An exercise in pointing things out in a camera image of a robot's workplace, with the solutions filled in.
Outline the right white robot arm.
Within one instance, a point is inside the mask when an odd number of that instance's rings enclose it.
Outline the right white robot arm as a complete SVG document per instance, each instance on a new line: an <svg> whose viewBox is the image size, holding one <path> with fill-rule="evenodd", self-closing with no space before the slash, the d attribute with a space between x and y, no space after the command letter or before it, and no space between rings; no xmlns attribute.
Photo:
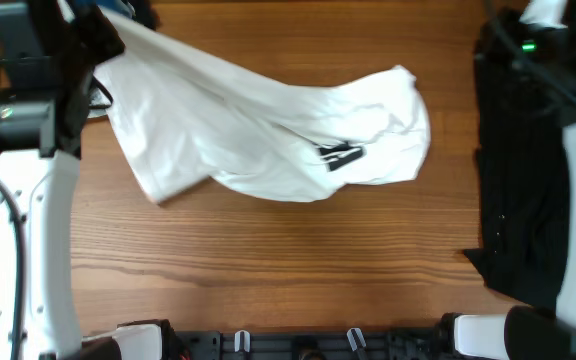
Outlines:
<svg viewBox="0 0 576 360"><path fill-rule="evenodd" d="M501 315L447 314L435 356L576 359L576 1L484 5L473 54L481 244Z"/></svg>

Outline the white shirt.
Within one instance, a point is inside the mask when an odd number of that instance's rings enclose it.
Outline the white shirt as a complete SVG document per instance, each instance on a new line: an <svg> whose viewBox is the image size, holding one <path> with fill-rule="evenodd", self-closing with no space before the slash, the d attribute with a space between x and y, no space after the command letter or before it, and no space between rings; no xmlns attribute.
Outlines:
<svg viewBox="0 0 576 360"><path fill-rule="evenodd" d="M253 197L313 202L347 185L414 180L430 122L404 67L334 87L285 84L106 14L125 44L96 76L143 192L163 202L212 178Z"/></svg>

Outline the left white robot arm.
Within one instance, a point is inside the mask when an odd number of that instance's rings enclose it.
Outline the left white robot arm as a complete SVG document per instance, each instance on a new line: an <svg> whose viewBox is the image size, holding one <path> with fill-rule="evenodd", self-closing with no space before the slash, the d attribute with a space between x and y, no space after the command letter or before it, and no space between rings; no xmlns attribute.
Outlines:
<svg viewBox="0 0 576 360"><path fill-rule="evenodd" d="M95 68L124 50L94 3L0 1L0 359L163 359L158 322L82 334L71 210Z"/></svg>

